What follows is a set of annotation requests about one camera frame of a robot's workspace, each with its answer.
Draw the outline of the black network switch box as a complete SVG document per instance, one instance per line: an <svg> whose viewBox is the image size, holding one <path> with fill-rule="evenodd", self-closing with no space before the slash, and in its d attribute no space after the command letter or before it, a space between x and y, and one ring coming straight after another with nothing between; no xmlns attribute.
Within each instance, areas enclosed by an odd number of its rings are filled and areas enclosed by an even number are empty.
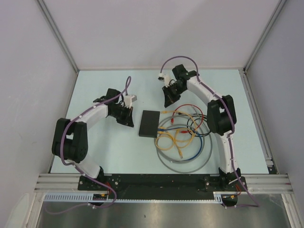
<svg viewBox="0 0 304 228"><path fill-rule="evenodd" d="M143 110L139 132L140 137L156 138L160 111Z"/></svg>

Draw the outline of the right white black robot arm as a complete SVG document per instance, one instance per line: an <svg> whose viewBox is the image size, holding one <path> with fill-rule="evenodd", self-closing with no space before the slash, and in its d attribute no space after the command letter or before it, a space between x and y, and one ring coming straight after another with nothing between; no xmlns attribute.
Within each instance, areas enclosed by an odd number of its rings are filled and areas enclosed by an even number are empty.
<svg viewBox="0 0 304 228"><path fill-rule="evenodd" d="M181 94L190 91L207 106L207 125L215 134L220 155L219 185L223 190L231 190L240 179L240 168L234 155L233 134L237 122L232 96L222 96L209 87L195 70L187 71L183 65L172 69L175 82L162 72L158 79L164 82L164 107L177 102Z"/></svg>

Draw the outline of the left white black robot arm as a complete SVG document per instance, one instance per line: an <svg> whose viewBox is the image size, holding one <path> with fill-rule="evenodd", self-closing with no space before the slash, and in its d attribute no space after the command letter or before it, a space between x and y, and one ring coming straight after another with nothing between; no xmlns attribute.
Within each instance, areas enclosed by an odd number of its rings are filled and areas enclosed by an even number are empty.
<svg viewBox="0 0 304 228"><path fill-rule="evenodd" d="M74 119L57 120L52 153L66 166L74 166L88 178L88 184L95 190L101 189L106 177L101 166L88 155L88 130L100 120L113 117L118 124L134 127L133 102L135 95L125 94L109 88L105 96L93 101L93 106Z"/></svg>

